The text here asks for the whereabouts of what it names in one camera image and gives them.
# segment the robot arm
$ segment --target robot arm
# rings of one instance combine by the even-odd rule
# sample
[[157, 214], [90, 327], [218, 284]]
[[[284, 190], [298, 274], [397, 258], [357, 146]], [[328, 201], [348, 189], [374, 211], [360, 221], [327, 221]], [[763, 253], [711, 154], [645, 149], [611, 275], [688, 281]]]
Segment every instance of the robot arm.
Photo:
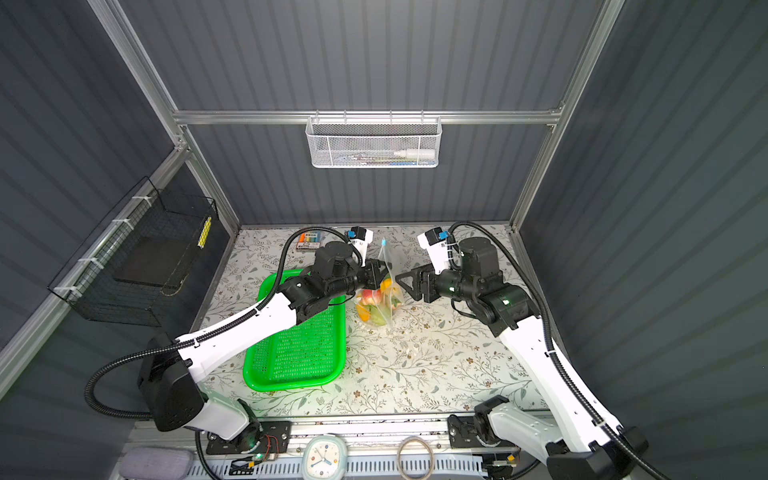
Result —
[[[257, 435], [258, 421], [245, 406], [199, 382], [239, 352], [324, 311], [330, 300], [354, 294], [359, 288], [378, 289], [387, 274], [386, 267], [380, 260], [358, 263], [354, 255], [357, 248], [361, 258], [365, 258], [372, 232], [361, 227], [353, 232], [368, 241], [329, 242], [320, 247], [315, 252], [314, 264], [282, 282], [261, 310], [252, 305], [223, 322], [179, 336], [173, 342], [167, 336], [155, 337], [150, 342], [150, 348], [189, 344], [178, 351], [148, 356], [142, 363], [138, 386], [158, 430], [194, 427], [225, 440], [250, 435], [246, 439], [249, 441], [254, 430]], [[206, 341], [197, 341], [228, 324], [233, 325]]]
[[[435, 228], [419, 236], [431, 264], [398, 275], [396, 281], [414, 300], [431, 303], [441, 296], [466, 302], [476, 318], [512, 352], [533, 379], [554, 421], [520, 410], [496, 396], [475, 409], [474, 430], [486, 445], [507, 440], [547, 464], [552, 478], [620, 478], [634, 465], [596, 425], [549, 358], [544, 328], [536, 303], [520, 287], [505, 283], [497, 250], [484, 237], [458, 243], [460, 270], [449, 267], [449, 235]], [[635, 451], [647, 448], [636, 428], [625, 429], [590, 392], [571, 364], [554, 346], [563, 370], [598, 411], [606, 425], [619, 432]]]

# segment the yellow label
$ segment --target yellow label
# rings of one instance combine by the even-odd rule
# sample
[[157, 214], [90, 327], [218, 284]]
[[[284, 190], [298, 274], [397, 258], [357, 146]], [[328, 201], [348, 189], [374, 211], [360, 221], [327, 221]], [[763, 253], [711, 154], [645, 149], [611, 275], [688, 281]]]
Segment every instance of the yellow label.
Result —
[[208, 240], [208, 232], [210, 232], [210, 217], [208, 217], [207, 220], [205, 220], [205, 225], [203, 225], [203, 231], [200, 232], [200, 239], [197, 240], [197, 246], [200, 248], [205, 247], [205, 240]]

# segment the corrugated wall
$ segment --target corrugated wall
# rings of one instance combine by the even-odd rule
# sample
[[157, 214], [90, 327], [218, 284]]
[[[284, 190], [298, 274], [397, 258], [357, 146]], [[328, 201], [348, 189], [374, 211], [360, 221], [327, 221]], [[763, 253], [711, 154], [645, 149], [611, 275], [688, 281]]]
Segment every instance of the corrugated wall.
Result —
[[0, 2], [0, 347], [173, 144], [86, 2]]
[[304, 128], [195, 125], [243, 224], [509, 220], [544, 125], [447, 125], [437, 168], [315, 168]]
[[[556, 108], [598, 0], [131, 1], [182, 110]], [[242, 223], [508, 220], [543, 126], [446, 126], [435, 170], [318, 170], [301, 127], [192, 131]]]
[[123, 3], [182, 110], [557, 107], [600, 5]]
[[[88, 3], [0, 2], [0, 347], [48, 295], [48, 281], [113, 204], [172, 144]], [[187, 168], [169, 188], [201, 194]], [[229, 236], [214, 224], [187, 280], [189, 329]], [[82, 392], [110, 360], [154, 330], [70, 313], [0, 400], [0, 477], [107, 478], [132, 422], [91, 411]], [[137, 365], [100, 399], [146, 409]]]
[[764, 476], [766, 18], [628, 2], [522, 228], [577, 370], [672, 478]]

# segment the green plastic tray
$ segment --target green plastic tray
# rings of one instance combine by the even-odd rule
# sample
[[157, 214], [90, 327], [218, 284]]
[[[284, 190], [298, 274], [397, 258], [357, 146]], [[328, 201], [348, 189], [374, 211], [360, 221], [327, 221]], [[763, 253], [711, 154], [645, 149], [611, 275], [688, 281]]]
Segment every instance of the green plastic tray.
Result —
[[[301, 270], [286, 270], [282, 281]], [[275, 284], [275, 273], [259, 288], [262, 300]], [[331, 383], [346, 362], [346, 310], [343, 298], [291, 329], [275, 333], [250, 347], [245, 354], [243, 379], [257, 392], [300, 389]]]

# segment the white clock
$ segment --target white clock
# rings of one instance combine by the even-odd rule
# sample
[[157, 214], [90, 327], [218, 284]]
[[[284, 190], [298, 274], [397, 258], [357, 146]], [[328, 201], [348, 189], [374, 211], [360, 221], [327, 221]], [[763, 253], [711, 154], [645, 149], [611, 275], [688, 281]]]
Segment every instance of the white clock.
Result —
[[304, 450], [301, 476], [304, 480], [340, 480], [346, 471], [346, 445], [332, 435], [312, 439]]

